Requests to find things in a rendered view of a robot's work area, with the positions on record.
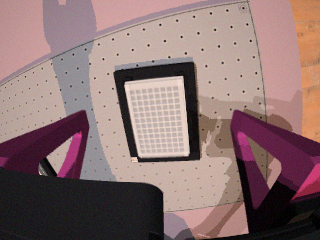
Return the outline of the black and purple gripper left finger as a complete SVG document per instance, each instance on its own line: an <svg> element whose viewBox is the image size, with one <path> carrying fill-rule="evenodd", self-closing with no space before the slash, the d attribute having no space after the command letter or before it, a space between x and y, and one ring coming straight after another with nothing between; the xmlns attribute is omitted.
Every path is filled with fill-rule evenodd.
<svg viewBox="0 0 320 240"><path fill-rule="evenodd" d="M80 179L88 133L86 111L78 111L0 143L0 166L6 170L40 175L39 163L73 136L57 177Z"/></svg>

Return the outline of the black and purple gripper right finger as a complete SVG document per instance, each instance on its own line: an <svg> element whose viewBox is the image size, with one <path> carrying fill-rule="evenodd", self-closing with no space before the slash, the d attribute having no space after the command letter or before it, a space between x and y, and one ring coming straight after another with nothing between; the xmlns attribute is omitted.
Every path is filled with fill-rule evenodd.
<svg viewBox="0 0 320 240"><path fill-rule="evenodd" d="M230 130L249 233L267 230L290 204L320 196L319 142L240 110L233 111ZM271 189L246 135L281 163L281 173Z"/></svg>

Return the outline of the grey perforated base plate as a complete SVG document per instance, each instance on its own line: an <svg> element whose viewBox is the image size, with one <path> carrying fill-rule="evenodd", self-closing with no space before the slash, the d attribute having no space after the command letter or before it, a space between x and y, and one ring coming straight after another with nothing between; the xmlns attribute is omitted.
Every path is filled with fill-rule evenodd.
<svg viewBox="0 0 320 240"><path fill-rule="evenodd" d="M113 72L194 62L199 161L132 163ZM62 51L0 84L0 143L85 110L80 179L150 183L164 213L243 202L230 124L234 110L268 123L249 0L152 18Z"/></svg>

